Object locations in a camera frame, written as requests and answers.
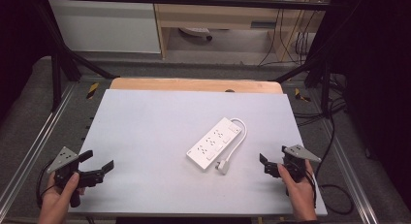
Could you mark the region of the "aluminium rail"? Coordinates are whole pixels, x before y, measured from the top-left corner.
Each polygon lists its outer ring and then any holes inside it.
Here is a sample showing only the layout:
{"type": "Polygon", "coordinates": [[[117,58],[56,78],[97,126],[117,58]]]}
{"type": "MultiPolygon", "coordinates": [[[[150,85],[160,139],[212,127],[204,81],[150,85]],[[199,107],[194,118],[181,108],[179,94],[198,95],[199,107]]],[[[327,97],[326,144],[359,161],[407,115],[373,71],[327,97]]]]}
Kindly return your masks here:
{"type": "Polygon", "coordinates": [[[348,159],[348,156],[342,148],[342,144],[336,135],[332,122],[329,119],[325,119],[322,123],[331,139],[331,149],[333,155],[363,224],[378,224],[378,218],[374,212],[374,209],[364,192],[364,189],[348,159]]]}
{"type": "Polygon", "coordinates": [[[77,85],[75,83],[70,82],[64,90],[61,104],[57,106],[54,112],[51,112],[48,115],[47,120],[45,121],[38,135],[36,136],[36,139],[30,145],[30,148],[28,149],[24,158],[19,164],[16,172],[9,181],[5,190],[0,195],[1,210],[6,210],[13,204],[18,192],[20,191],[24,181],[27,179],[30,171],[34,167],[38,157],[41,155],[41,151],[47,143],[47,140],[51,135],[58,120],[60,119],[62,113],[65,111],[65,108],[67,107],[67,104],[69,103],[73,95],[73,92],[76,88],[77,85]]]}

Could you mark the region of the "white cabinet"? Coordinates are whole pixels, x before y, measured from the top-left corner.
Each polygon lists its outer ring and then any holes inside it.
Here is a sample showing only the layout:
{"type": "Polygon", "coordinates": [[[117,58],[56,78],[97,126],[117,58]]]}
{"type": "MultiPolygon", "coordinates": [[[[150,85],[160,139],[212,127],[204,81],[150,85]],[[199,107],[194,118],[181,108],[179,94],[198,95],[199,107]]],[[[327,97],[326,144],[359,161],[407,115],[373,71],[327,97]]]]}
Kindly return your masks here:
{"type": "Polygon", "coordinates": [[[49,1],[65,44],[74,51],[159,53],[152,4],[49,1]]]}

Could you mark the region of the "person's left hand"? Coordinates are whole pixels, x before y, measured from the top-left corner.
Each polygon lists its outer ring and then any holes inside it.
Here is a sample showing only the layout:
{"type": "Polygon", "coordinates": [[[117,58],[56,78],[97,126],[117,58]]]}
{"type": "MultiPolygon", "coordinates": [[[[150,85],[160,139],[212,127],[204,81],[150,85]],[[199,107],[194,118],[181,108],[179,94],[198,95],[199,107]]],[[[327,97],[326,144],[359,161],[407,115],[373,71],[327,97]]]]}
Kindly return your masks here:
{"type": "Polygon", "coordinates": [[[47,185],[50,189],[43,195],[43,204],[41,208],[41,216],[57,216],[62,217],[68,212],[71,196],[74,192],[83,195],[84,188],[78,188],[79,173],[74,173],[63,189],[55,186],[54,174],[48,178],[47,185]]]}

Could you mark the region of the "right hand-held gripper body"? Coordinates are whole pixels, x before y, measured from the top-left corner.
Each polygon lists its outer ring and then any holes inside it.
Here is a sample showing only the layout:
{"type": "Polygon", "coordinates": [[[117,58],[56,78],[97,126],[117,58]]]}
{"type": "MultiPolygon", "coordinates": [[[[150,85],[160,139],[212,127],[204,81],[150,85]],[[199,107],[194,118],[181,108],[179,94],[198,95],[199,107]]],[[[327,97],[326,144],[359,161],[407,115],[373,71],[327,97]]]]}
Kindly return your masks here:
{"type": "MultiPolygon", "coordinates": [[[[282,165],[286,168],[295,182],[300,182],[304,178],[306,160],[317,163],[322,161],[320,157],[299,144],[287,147],[287,152],[284,153],[282,165]]],[[[280,177],[277,164],[274,162],[269,161],[267,165],[264,165],[264,172],[273,177],[280,177]]]]}

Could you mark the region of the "white power strip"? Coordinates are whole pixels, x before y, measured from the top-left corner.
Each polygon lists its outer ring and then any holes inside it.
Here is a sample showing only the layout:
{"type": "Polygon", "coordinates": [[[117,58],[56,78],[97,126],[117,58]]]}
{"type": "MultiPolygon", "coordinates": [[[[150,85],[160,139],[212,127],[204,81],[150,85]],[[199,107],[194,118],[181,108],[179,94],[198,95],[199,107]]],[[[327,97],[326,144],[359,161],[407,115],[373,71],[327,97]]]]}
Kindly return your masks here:
{"type": "Polygon", "coordinates": [[[223,117],[186,152],[186,156],[205,171],[241,131],[232,119],[223,117]]]}

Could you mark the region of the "light wooden desk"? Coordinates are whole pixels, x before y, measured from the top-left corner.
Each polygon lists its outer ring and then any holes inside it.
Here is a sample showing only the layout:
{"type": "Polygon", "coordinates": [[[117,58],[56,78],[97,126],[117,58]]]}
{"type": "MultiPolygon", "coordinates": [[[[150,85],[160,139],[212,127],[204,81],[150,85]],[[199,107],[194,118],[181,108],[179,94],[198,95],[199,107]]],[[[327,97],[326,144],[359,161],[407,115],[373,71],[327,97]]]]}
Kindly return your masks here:
{"type": "MultiPolygon", "coordinates": [[[[295,0],[319,3],[320,0],[295,0]]],[[[257,29],[266,30],[274,41],[273,49],[280,61],[290,58],[292,42],[298,33],[315,33],[323,20],[323,11],[270,10],[209,6],[154,6],[160,49],[167,54],[173,28],[257,29]]]]}

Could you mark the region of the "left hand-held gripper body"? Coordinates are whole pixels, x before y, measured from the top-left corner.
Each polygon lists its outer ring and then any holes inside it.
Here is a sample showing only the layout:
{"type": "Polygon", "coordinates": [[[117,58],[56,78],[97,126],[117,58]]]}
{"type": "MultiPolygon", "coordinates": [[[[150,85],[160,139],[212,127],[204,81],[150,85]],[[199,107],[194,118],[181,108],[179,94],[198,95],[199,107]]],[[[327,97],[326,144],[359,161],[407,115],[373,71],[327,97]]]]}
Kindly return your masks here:
{"type": "Polygon", "coordinates": [[[79,170],[79,154],[64,146],[48,167],[49,174],[54,173],[55,185],[61,189],[65,187],[73,173],[79,173],[78,188],[94,187],[102,183],[105,176],[102,170],[82,172],[79,170]]]}

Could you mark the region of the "office chair base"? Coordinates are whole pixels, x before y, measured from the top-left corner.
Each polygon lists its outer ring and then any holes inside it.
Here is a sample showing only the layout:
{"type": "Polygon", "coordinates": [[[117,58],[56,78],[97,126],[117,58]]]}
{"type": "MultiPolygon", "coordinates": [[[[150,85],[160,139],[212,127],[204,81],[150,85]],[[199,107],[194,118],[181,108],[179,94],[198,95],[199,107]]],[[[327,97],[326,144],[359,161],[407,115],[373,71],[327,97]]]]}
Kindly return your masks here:
{"type": "Polygon", "coordinates": [[[212,40],[207,28],[180,28],[180,31],[191,36],[206,38],[208,41],[212,40]]]}

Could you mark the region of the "yellow black tape strip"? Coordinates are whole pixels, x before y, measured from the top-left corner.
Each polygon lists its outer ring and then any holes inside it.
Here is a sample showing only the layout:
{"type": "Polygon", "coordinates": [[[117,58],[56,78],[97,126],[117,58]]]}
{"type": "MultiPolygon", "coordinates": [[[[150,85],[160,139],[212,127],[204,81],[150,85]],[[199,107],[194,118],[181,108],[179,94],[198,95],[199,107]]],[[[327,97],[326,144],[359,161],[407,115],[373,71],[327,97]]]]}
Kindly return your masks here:
{"type": "Polygon", "coordinates": [[[301,95],[300,90],[298,88],[295,88],[295,98],[298,100],[303,100],[304,102],[311,102],[311,99],[309,97],[301,95]]]}
{"type": "Polygon", "coordinates": [[[93,98],[93,96],[94,96],[94,94],[95,94],[98,86],[99,86],[99,82],[94,82],[94,83],[90,86],[90,88],[89,88],[89,90],[88,90],[88,93],[87,93],[87,95],[86,95],[86,99],[87,99],[87,100],[93,98]]]}

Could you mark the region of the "person's right hand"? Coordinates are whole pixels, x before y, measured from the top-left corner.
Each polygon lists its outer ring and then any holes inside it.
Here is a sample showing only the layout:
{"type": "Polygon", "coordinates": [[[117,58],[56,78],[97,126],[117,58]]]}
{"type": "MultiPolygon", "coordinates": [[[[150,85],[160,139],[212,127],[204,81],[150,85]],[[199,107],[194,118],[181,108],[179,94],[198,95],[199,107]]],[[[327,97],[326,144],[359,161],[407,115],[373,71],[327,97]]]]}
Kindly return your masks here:
{"type": "Polygon", "coordinates": [[[305,179],[296,183],[290,176],[286,168],[278,164],[278,172],[289,192],[289,198],[293,211],[301,209],[314,209],[314,192],[310,182],[305,179]]]}

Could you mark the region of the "black curtain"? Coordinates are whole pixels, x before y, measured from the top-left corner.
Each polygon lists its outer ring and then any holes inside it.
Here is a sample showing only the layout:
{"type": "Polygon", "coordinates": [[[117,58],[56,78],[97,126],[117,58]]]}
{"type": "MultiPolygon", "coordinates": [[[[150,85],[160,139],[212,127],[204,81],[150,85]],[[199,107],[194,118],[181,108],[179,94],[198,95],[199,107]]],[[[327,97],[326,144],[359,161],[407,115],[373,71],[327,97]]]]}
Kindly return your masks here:
{"type": "Polygon", "coordinates": [[[411,209],[411,0],[332,0],[321,28],[343,24],[332,70],[366,145],[411,209]]]}
{"type": "Polygon", "coordinates": [[[0,121],[46,55],[46,30],[31,0],[0,0],[0,121]]]}

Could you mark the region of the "light wooden table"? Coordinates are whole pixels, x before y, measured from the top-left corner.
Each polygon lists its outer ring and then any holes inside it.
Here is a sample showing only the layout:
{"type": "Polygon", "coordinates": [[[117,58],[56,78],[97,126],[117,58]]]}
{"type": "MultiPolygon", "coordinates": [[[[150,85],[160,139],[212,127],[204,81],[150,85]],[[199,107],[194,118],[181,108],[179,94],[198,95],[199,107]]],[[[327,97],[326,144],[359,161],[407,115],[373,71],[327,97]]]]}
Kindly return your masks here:
{"type": "Polygon", "coordinates": [[[278,82],[255,80],[117,78],[112,81],[110,89],[209,92],[232,90],[237,93],[283,93],[283,89],[278,82]]]}

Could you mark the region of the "black metal frame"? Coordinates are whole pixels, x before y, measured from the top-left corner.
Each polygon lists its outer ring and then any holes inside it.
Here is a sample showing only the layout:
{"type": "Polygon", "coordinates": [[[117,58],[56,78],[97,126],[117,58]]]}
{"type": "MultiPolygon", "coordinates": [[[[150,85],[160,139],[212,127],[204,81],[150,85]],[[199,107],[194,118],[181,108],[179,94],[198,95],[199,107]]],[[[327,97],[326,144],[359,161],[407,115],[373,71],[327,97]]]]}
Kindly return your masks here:
{"type": "MultiPolygon", "coordinates": [[[[180,6],[216,6],[236,7],[254,9],[277,9],[277,10],[306,10],[306,11],[335,11],[340,6],[330,3],[308,3],[297,1],[269,1],[269,0],[70,0],[89,2],[112,2],[112,3],[138,3],[138,4],[160,4],[180,6]]],[[[53,107],[56,108],[61,101],[60,69],[69,80],[79,80],[81,73],[76,61],[97,73],[105,79],[116,79],[116,75],[104,71],[85,58],[79,56],[66,46],[59,33],[58,25],[51,19],[52,14],[46,11],[45,4],[48,0],[31,0],[31,5],[39,16],[42,25],[47,30],[47,39],[51,48],[52,78],[53,78],[53,107]]]]}

